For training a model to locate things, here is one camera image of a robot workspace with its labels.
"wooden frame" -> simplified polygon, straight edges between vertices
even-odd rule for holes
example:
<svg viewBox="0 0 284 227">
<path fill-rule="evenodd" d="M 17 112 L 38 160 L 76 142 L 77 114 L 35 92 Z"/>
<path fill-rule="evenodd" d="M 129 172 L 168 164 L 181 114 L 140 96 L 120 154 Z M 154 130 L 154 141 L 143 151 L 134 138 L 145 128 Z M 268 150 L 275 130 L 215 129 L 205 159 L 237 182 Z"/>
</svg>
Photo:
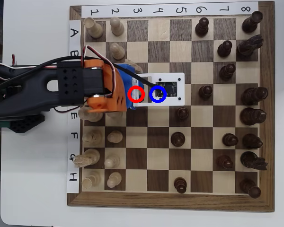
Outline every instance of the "wooden frame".
<svg viewBox="0 0 284 227">
<path fill-rule="evenodd" d="M 68 205 L 265 212 L 275 210 L 275 3 L 259 2 L 259 11 L 264 14 L 260 32 L 265 42 L 260 49 L 260 84 L 269 91 L 268 98 L 260 103 L 260 108 L 267 113 L 266 121 L 260 125 L 260 135 L 264 142 L 260 156 L 269 163 L 267 171 L 260 171 L 261 197 L 253 199 L 239 195 L 90 193 L 82 192 L 80 186 L 80 193 L 67 195 Z M 70 20 L 78 19 L 81 19 L 81 6 L 70 7 Z"/>
</svg>

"dark square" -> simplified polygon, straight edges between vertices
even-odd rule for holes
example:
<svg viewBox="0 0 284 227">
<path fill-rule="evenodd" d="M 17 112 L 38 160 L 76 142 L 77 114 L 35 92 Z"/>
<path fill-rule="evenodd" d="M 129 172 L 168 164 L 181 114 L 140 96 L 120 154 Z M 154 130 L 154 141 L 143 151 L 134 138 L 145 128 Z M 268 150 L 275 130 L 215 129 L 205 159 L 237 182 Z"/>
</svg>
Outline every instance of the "dark square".
<svg viewBox="0 0 284 227">
<path fill-rule="evenodd" d="M 191 40 L 191 19 L 170 20 L 170 40 L 190 41 Z"/>
<path fill-rule="evenodd" d="M 88 31 L 86 30 L 86 32 L 85 32 L 85 42 L 86 43 L 106 42 L 106 21 L 97 21 L 97 24 L 100 24 L 101 27 L 103 28 L 103 35 L 100 38 L 95 39 L 95 38 L 91 37 L 89 35 Z"/>
<path fill-rule="evenodd" d="M 256 88 L 257 84 L 236 84 L 236 105 L 244 105 L 241 100 L 241 96 L 248 88 Z"/>
<path fill-rule="evenodd" d="M 126 148 L 126 169 L 147 169 L 147 148 Z"/>
<path fill-rule="evenodd" d="M 147 127 L 147 107 L 138 107 L 126 111 L 127 127 Z"/>
<path fill-rule="evenodd" d="M 169 62 L 169 41 L 148 42 L 148 62 Z"/>
<path fill-rule="evenodd" d="M 169 170 L 190 170 L 190 149 L 169 149 Z"/>
<path fill-rule="evenodd" d="M 236 72 L 234 72 L 232 77 L 227 81 L 221 79 L 219 75 L 221 68 L 228 64 L 236 65 L 236 62 L 214 62 L 213 63 L 213 83 L 214 84 L 235 84 L 236 83 Z"/>
<path fill-rule="evenodd" d="M 213 19 L 214 40 L 236 39 L 236 18 Z"/>
<path fill-rule="evenodd" d="M 115 186 L 113 188 L 110 188 L 107 185 L 107 181 L 109 179 L 109 176 L 113 172 L 120 173 L 121 176 L 122 176 L 122 180 L 121 180 L 120 184 L 118 184 L 117 186 Z M 105 169 L 104 170 L 104 190 L 125 191 L 125 182 L 126 182 L 126 170 L 125 169 Z"/>
<path fill-rule="evenodd" d="M 147 127 L 147 148 L 169 148 L 169 128 Z"/>
<path fill-rule="evenodd" d="M 213 40 L 192 41 L 192 62 L 213 62 Z"/>
<path fill-rule="evenodd" d="M 213 128 L 191 128 L 192 149 L 213 148 Z"/>
<path fill-rule="evenodd" d="M 125 56 L 124 58 L 120 60 L 116 60 L 113 58 L 112 53 L 109 49 L 110 45 L 113 43 L 106 43 L 106 58 L 109 59 L 112 63 L 123 63 L 125 58 L 127 58 L 127 42 L 115 42 L 116 44 L 119 44 L 121 47 L 125 50 Z"/>
<path fill-rule="evenodd" d="M 217 164 L 217 158 L 226 155 L 231 158 L 233 162 L 233 167 L 231 169 L 224 169 Z M 214 171 L 235 171 L 236 170 L 236 150 L 228 149 L 214 149 L 213 150 L 213 170 Z"/>
<path fill-rule="evenodd" d="M 112 131 L 119 131 L 123 135 L 123 139 L 119 143 L 111 143 L 107 140 L 107 136 Z M 105 127 L 105 147 L 106 148 L 125 148 L 126 146 L 126 127 Z"/>
<path fill-rule="evenodd" d="M 104 169 L 104 148 L 84 148 L 84 152 L 88 149 L 96 149 L 100 153 L 100 159 L 97 163 L 84 167 L 85 169 Z"/>
<path fill-rule="evenodd" d="M 169 64 L 170 72 L 183 72 L 185 83 L 191 84 L 191 63 L 190 62 L 173 62 Z"/>
<path fill-rule="evenodd" d="M 191 85 L 191 105 L 213 105 L 213 94 L 203 99 L 199 96 L 199 90 L 201 87 L 209 85 L 213 89 L 213 84 L 192 84 Z"/>
<path fill-rule="evenodd" d="M 178 109 L 182 107 L 186 108 L 189 112 L 188 117 L 184 120 L 181 120 L 178 117 Z M 191 121 L 190 112 L 191 112 L 190 105 L 170 106 L 169 107 L 169 126 L 170 127 L 190 127 L 190 121 Z"/>
<path fill-rule="evenodd" d="M 245 146 L 243 146 L 242 140 L 243 137 L 249 133 L 257 136 L 257 128 L 236 128 L 236 137 L 238 137 L 239 140 L 238 144 L 236 145 L 236 149 L 247 149 Z"/>
<path fill-rule="evenodd" d="M 236 40 L 236 50 L 237 50 L 238 45 L 242 43 L 243 41 L 245 40 Z M 257 54 L 258 54 L 258 50 L 255 50 L 252 53 L 252 55 L 247 59 L 241 59 L 236 55 L 236 61 L 257 61 L 257 58 L 258 58 Z"/>
<path fill-rule="evenodd" d="M 236 106 L 235 105 L 214 105 L 213 106 L 214 127 L 236 127 Z"/>
<path fill-rule="evenodd" d="M 212 171 L 191 171 L 190 172 L 191 192 L 213 192 Z"/>
<path fill-rule="evenodd" d="M 148 20 L 128 20 L 127 41 L 128 42 L 148 41 Z"/>
<path fill-rule="evenodd" d="M 244 193 L 240 189 L 240 183 L 245 179 L 252 180 L 256 184 L 256 186 L 258 186 L 257 172 L 236 172 L 236 193 Z"/>
<path fill-rule="evenodd" d="M 147 170 L 147 191 L 168 192 L 169 171 L 168 170 Z"/>
</svg>

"white label strip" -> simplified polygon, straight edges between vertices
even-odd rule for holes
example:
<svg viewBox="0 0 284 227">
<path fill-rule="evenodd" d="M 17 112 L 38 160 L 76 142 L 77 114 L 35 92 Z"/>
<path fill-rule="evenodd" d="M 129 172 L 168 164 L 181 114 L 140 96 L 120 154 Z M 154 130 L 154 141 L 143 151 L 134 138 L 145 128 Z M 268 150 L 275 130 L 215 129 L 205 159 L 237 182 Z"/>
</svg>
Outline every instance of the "white label strip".
<svg viewBox="0 0 284 227">
<path fill-rule="evenodd" d="M 82 18 L 247 15 L 257 10 L 257 1 L 148 5 L 96 5 L 82 6 Z"/>
</svg>

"white pawn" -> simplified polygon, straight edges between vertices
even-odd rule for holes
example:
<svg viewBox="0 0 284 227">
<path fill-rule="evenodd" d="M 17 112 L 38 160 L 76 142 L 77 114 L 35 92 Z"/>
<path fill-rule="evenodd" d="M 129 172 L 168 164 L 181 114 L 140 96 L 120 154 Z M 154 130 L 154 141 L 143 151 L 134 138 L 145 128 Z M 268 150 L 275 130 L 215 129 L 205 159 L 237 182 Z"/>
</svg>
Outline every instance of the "white pawn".
<svg viewBox="0 0 284 227">
<path fill-rule="evenodd" d="M 120 165 L 120 157 L 116 154 L 111 154 L 107 156 L 105 162 L 104 162 L 104 167 L 105 168 L 117 168 Z"/>
<path fill-rule="evenodd" d="M 107 180 L 107 185 L 108 187 L 113 188 L 119 185 L 121 183 L 121 180 L 122 180 L 121 174 L 118 172 L 113 172 Z"/>
<path fill-rule="evenodd" d="M 125 50 L 119 44 L 111 44 L 109 50 L 111 51 L 113 58 L 116 60 L 121 60 L 125 56 Z"/>
<path fill-rule="evenodd" d="M 124 32 L 124 25 L 120 21 L 119 18 L 117 17 L 112 17 L 109 21 L 111 28 L 112 28 L 112 33 L 116 36 L 122 35 Z"/>
<path fill-rule="evenodd" d="M 82 181 L 82 187 L 85 189 L 90 189 L 91 187 L 95 187 L 100 182 L 100 174 L 96 171 L 92 171 L 90 175 Z"/>
<path fill-rule="evenodd" d="M 111 143 L 120 143 L 122 139 L 123 139 L 123 135 L 119 131 L 112 131 L 107 136 L 107 140 Z"/>
</svg>

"black chess piece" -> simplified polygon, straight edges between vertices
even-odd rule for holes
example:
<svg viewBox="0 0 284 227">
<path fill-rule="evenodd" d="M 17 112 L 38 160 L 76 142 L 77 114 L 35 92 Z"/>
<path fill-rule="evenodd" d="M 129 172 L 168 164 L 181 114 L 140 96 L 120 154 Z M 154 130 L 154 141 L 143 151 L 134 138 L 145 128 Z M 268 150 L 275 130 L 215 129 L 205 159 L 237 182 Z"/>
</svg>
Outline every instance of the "black chess piece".
<svg viewBox="0 0 284 227">
<path fill-rule="evenodd" d="M 219 76 L 222 80 L 229 80 L 234 72 L 236 71 L 236 66 L 234 64 L 227 64 L 220 69 Z"/>
<path fill-rule="evenodd" d="M 204 36 L 208 32 L 209 21 L 206 17 L 203 17 L 199 20 L 199 23 L 195 26 L 195 33 L 198 36 Z"/>
<path fill-rule="evenodd" d="M 268 90 L 266 87 L 251 87 L 243 92 L 241 100 L 244 105 L 257 105 L 258 102 L 266 99 L 267 96 Z"/>
<path fill-rule="evenodd" d="M 240 120 L 245 125 L 260 124 L 266 120 L 266 112 L 261 109 L 247 107 L 241 111 Z"/>
<path fill-rule="evenodd" d="M 242 23 L 242 29 L 246 33 L 251 33 L 256 30 L 258 23 L 263 19 L 263 13 L 260 11 L 255 11 L 250 17 L 244 20 Z"/>
<path fill-rule="evenodd" d="M 240 59 L 248 59 L 252 53 L 261 46 L 263 46 L 262 35 L 255 35 L 237 46 L 237 57 Z"/>
<path fill-rule="evenodd" d="M 242 165 L 247 168 L 267 170 L 268 163 L 264 158 L 258 157 L 254 152 L 246 151 L 240 157 Z"/>
<path fill-rule="evenodd" d="M 183 194 L 186 192 L 187 183 L 186 180 L 182 177 L 178 177 L 174 181 L 174 186 L 178 193 Z"/>
<path fill-rule="evenodd" d="M 232 43 L 229 40 L 224 41 L 218 47 L 218 55 L 222 58 L 227 57 L 231 53 Z"/>
</svg>

